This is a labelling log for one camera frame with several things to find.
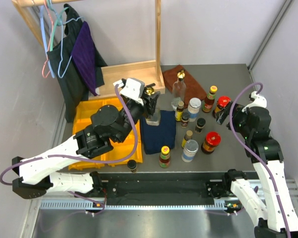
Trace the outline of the black cap spice jar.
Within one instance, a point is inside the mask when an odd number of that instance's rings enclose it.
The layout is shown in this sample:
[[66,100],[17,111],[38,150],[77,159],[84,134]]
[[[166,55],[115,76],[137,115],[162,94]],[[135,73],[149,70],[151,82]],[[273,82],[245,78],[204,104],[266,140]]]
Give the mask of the black cap spice jar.
[[129,160],[127,162],[127,167],[132,173],[136,173],[138,171],[137,162],[135,160]]
[[195,126],[195,132],[198,134],[201,133],[205,124],[206,124],[206,120],[204,118],[198,118]]
[[190,119],[190,114],[188,112],[184,112],[181,116],[181,127],[186,128],[188,126]]

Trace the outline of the clear oil bottle gold cap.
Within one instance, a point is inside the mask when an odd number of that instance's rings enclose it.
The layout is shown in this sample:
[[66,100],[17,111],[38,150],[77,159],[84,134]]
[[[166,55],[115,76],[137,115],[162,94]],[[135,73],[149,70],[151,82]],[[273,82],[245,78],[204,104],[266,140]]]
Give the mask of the clear oil bottle gold cap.
[[174,99],[180,99],[181,101],[184,101],[186,92],[186,84],[184,79],[185,71],[182,69],[177,73],[177,80],[172,86],[172,94]]

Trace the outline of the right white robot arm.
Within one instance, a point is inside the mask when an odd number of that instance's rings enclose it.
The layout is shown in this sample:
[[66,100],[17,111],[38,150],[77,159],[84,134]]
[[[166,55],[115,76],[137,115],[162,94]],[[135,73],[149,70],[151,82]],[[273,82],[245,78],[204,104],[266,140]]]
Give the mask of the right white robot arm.
[[239,140],[258,175],[264,199],[251,187],[246,174],[236,169],[223,176],[222,191],[236,196],[254,225],[257,238],[298,238],[298,216],[292,204],[284,172],[284,157],[270,135],[271,116],[260,106],[229,102],[216,113],[218,124],[229,118],[227,128]]

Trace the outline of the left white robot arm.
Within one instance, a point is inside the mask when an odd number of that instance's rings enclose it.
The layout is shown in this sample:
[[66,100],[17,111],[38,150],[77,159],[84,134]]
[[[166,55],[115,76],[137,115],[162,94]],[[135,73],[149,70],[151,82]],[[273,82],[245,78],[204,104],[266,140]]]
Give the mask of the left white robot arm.
[[77,197],[96,197],[104,187],[97,172],[87,174],[61,173],[61,169],[77,161],[93,162],[95,157],[113,150],[112,142],[122,143],[133,132],[141,117],[155,113],[160,92],[153,85],[144,86],[135,79],[122,79],[115,85],[122,109],[104,105],[91,115],[91,124],[62,144],[38,157],[12,159],[18,178],[12,181],[14,193],[24,199],[34,199],[50,192],[73,192]]

